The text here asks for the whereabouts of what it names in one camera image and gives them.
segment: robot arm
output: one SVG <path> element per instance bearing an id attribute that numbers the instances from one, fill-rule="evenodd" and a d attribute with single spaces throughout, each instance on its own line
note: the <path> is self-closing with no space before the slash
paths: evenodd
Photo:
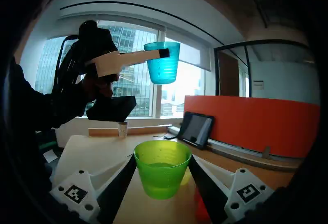
<path id="1" fill-rule="evenodd" d="M 237 222 L 273 193 L 245 168 L 233 173 L 195 155 L 188 166 L 213 223 Z M 135 169 L 134 156 L 97 174 L 80 169 L 50 193 L 86 222 L 112 223 Z"/>

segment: cup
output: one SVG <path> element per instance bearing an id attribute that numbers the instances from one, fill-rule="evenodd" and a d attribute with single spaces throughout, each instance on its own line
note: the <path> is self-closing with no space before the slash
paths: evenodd
<path id="1" fill-rule="evenodd" d="M 150 80 L 154 84 L 169 84 L 175 82 L 177 78 L 180 43 L 178 42 L 153 42 L 145 44 L 145 51 L 167 48 L 170 53 L 169 58 L 147 60 Z"/>
<path id="2" fill-rule="evenodd" d="M 128 135 L 128 121 L 118 122 L 118 136 L 125 138 Z"/>
<path id="3" fill-rule="evenodd" d="M 169 199 L 180 187 L 191 152 L 170 140 L 151 140 L 134 149 L 134 157 L 146 194 L 154 199 Z"/>

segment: green plastic cup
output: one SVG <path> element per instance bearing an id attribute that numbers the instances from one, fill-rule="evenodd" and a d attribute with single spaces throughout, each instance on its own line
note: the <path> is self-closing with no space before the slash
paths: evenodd
<path id="1" fill-rule="evenodd" d="M 154 199 L 169 199 L 179 189 L 191 152 L 182 143 L 151 140 L 139 144 L 134 157 L 146 194 Z"/>

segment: white wall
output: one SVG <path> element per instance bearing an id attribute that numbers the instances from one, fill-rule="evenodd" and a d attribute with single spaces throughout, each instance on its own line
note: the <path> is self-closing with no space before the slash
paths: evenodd
<path id="1" fill-rule="evenodd" d="M 180 127 L 182 118 L 158 118 L 158 119 L 128 119 L 129 127 L 148 127 L 155 125 L 173 124 Z M 88 128 L 117 128 L 116 122 L 91 121 L 87 118 L 74 118 L 70 122 L 63 124 L 59 129 L 56 129 L 56 137 L 59 147 L 65 147 L 68 139 L 72 135 L 88 135 Z"/>
<path id="2" fill-rule="evenodd" d="M 254 17 L 245 20 L 244 31 L 247 41 L 282 39 L 296 41 L 308 45 L 308 40 L 303 32 L 282 25 L 270 25 L 265 28 L 260 17 Z"/>
<path id="3" fill-rule="evenodd" d="M 251 77 L 252 81 L 264 81 L 263 90 L 255 90 L 252 84 L 252 97 L 320 104 L 317 70 L 309 65 L 252 62 Z"/>
<path id="4" fill-rule="evenodd" d="M 80 2 L 88 1 L 104 1 L 104 0 L 61 0 L 61 7 L 72 5 Z M 120 2 L 131 2 L 140 5 L 149 6 L 152 8 L 160 9 L 179 16 L 198 27 L 204 29 L 210 34 L 217 37 L 223 43 L 234 43 L 243 41 L 244 38 L 237 28 L 223 16 L 212 5 L 204 0 L 107 0 L 107 1 L 120 1 Z M 88 4 L 80 5 L 60 11 L 62 17 L 71 16 L 76 14 L 95 14 L 95 13 L 106 13 L 120 16 L 131 16 L 140 19 L 146 19 L 155 23 L 166 23 L 205 39 L 213 46 L 220 46 L 210 36 L 201 32 L 200 30 L 190 26 L 189 24 L 182 22 L 172 16 L 153 11 L 150 9 L 140 8 L 132 5 L 121 5 L 121 4 Z"/>

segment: white paper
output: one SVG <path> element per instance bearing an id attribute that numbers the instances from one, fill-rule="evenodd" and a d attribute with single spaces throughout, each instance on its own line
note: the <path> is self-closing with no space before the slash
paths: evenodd
<path id="1" fill-rule="evenodd" d="M 50 163 L 58 158 L 52 149 L 50 151 L 45 152 L 43 154 L 43 156 L 47 160 L 48 163 Z"/>

